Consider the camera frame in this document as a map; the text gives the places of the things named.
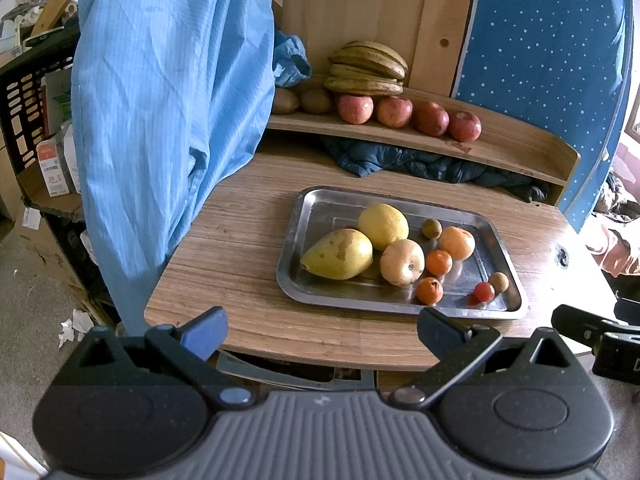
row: silver tray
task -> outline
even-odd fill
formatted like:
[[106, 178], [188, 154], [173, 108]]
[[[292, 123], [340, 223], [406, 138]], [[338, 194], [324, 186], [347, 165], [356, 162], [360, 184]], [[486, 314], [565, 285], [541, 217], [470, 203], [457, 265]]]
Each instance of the silver tray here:
[[[425, 256], [437, 248], [437, 240], [429, 240], [420, 230], [427, 218], [439, 220], [443, 227], [462, 227], [476, 238], [473, 255], [464, 262], [454, 262], [442, 280], [444, 296], [436, 308], [443, 314], [475, 319], [519, 319], [527, 313], [527, 300], [511, 259], [494, 225], [484, 216], [443, 205], [331, 187], [310, 187], [296, 200], [276, 274], [284, 293], [308, 304], [418, 314], [423, 305], [414, 298], [415, 284], [390, 285], [379, 275], [376, 258], [365, 272], [345, 281], [320, 278], [300, 266], [300, 257], [309, 247], [331, 231], [356, 226], [361, 211], [378, 202], [404, 213], [409, 223], [409, 238], [420, 244]], [[507, 291], [487, 304], [474, 304], [470, 297], [474, 287], [497, 271], [509, 278]], [[430, 274], [425, 270], [423, 276]]]

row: red apple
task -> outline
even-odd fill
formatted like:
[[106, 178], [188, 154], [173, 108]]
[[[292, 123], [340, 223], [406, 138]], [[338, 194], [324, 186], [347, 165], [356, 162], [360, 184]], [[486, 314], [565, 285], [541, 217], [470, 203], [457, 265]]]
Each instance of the red apple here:
[[471, 112], [456, 112], [449, 117], [449, 135], [460, 142], [476, 140], [482, 132], [478, 116]]
[[414, 104], [409, 99], [385, 97], [376, 106], [376, 118], [389, 128], [402, 128], [411, 120]]
[[449, 114], [433, 101], [425, 101], [414, 107], [414, 128], [430, 137], [439, 137], [447, 131]]
[[373, 100], [367, 95], [342, 94], [338, 97], [338, 115], [349, 124], [366, 123], [373, 114]]

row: red tomato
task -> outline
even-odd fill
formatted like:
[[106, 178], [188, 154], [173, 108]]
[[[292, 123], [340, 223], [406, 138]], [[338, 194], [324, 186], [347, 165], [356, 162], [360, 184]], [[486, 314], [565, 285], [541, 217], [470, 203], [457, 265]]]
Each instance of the red tomato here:
[[482, 282], [476, 285], [474, 289], [474, 296], [478, 298], [478, 301], [491, 301], [495, 298], [495, 290], [491, 283]]

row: table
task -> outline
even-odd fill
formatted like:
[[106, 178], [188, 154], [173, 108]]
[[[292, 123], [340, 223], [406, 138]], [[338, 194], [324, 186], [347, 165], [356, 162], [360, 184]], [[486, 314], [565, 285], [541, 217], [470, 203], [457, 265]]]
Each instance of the table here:
[[[520, 320], [490, 322], [505, 336], [549, 326], [567, 303], [613, 317], [615, 298], [577, 234], [555, 207], [501, 190], [445, 184], [380, 171], [365, 178], [340, 168], [308, 134], [268, 132], [254, 159], [220, 182], [169, 262], [145, 310], [151, 324], [183, 324], [221, 305], [225, 349], [351, 368], [420, 370], [437, 359], [418, 341], [415, 317], [297, 303], [276, 282], [293, 203], [311, 186], [384, 193], [469, 209], [491, 220], [529, 300]], [[558, 263], [558, 249], [568, 267]]]

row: gray floor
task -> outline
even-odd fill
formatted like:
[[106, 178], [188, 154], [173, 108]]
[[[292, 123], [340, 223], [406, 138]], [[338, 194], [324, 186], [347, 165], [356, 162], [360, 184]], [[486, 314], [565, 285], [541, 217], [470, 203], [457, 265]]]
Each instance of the gray floor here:
[[[40, 462], [44, 457], [31, 432], [31, 415], [74, 347], [66, 343], [58, 350], [58, 333], [77, 307], [63, 285], [35, 272], [15, 232], [0, 243], [0, 431]], [[587, 368], [592, 359], [582, 359]], [[640, 480], [640, 404], [631, 403], [636, 388], [594, 380], [616, 419], [598, 469], [609, 480]]]

